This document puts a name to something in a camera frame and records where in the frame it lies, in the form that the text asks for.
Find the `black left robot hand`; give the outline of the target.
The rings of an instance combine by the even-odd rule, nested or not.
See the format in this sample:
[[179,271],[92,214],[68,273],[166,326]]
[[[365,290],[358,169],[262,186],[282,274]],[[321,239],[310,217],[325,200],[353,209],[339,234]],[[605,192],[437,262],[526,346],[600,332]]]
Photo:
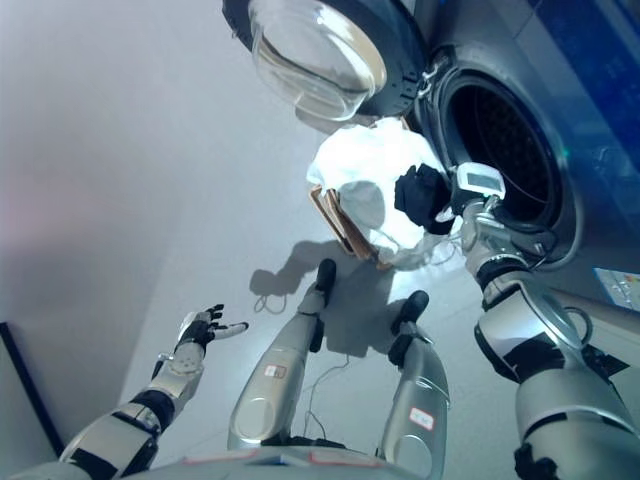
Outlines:
[[248,322],[224,323],[224,307],[224,304],[216,304],[205,310],[190,312],[180,326],[175,351],[189,343],[206,350],[208,344],[215,340],[231,338],[249,329]]

